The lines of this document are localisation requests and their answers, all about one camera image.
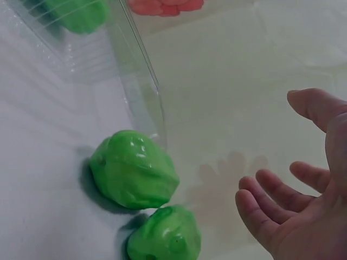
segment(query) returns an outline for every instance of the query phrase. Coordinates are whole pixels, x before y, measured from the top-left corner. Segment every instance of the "human hand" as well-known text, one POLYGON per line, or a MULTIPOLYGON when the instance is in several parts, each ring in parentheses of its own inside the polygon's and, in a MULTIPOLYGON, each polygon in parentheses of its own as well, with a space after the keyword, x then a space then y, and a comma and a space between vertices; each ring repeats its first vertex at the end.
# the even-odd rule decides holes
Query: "human hand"
POLYGON ((260 170, 256 178, 240 180, 237 209, 248 230, 275 260, 346 260, 347 102, 318 89, 289 92, 288 101, 326 133, 330 170, 304 162, 290 167, 295 177, 321 195, 301 194, 274 173, 260 170))

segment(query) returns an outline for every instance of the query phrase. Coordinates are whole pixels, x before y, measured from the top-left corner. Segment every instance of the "floral pattern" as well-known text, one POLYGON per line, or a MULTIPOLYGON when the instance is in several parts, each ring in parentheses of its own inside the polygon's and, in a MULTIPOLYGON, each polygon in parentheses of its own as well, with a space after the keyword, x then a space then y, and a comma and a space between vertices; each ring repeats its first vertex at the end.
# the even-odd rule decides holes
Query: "floral pattern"
POLYGON ((128 4, 135 14, 167 17, 199 10, 204 0, 128 0, 128 4))
POLYGON ((243 232, 240 236, 244 229, 234 197, 239 189, 239 179, 254 175, 261 168, 268 168, 266 157, 258 156, 246 167, 245 157, 238 152, 230 152, 227 160, 219 160, 217 171, 208 164, 199 167, 201 184, 188 190, 188 203, 192 205, 199 226, 214 230, 218 246, 224 244, 230 249, 231 245, 255 241, 248 233, 243 232))

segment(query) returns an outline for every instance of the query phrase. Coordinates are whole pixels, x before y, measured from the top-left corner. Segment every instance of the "white table surface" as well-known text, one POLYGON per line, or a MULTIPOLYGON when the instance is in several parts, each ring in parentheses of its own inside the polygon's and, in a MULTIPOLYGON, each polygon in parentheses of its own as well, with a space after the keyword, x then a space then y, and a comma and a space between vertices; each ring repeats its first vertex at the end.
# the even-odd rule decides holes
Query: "white table surface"
POLYGON ((0 27, 0 81, 1 259, 122 259, 134 212, 103 199, 85 167, 131 128, 119 79, 64 83, 0 27))

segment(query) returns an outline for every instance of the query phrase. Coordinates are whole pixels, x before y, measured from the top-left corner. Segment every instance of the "green slime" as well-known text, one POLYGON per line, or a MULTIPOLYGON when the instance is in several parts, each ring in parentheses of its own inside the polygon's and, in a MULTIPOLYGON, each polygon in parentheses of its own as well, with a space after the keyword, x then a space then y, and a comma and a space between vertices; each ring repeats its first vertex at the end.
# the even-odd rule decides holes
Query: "green slime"
POLYGON ((104 0, 44 0, 57 21, 76 34, 90 34, 106 22, 108 6, 104 0))
POLYGON ((161 207, 179 184, 166 152, 132 130, 106 138, 91 156, 89 166, 100 192, 129 209, 161 207))
POLYGON ((195 217, 182 206, 158 209, 127 243, 131 260, 197 260, 200 249, 195 217))

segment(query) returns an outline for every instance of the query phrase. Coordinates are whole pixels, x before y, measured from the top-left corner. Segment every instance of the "transparent plastic box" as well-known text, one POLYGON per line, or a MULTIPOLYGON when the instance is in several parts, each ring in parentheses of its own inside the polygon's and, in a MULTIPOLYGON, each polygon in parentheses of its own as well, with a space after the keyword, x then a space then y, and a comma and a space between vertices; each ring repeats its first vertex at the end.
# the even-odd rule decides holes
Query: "transparent plastic box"
POLYGON ((120 79, 134 128, 165 147, 158 83, 120 1, 8 0, 7 5, 3 23, 61 80, 92 86, 120 79))

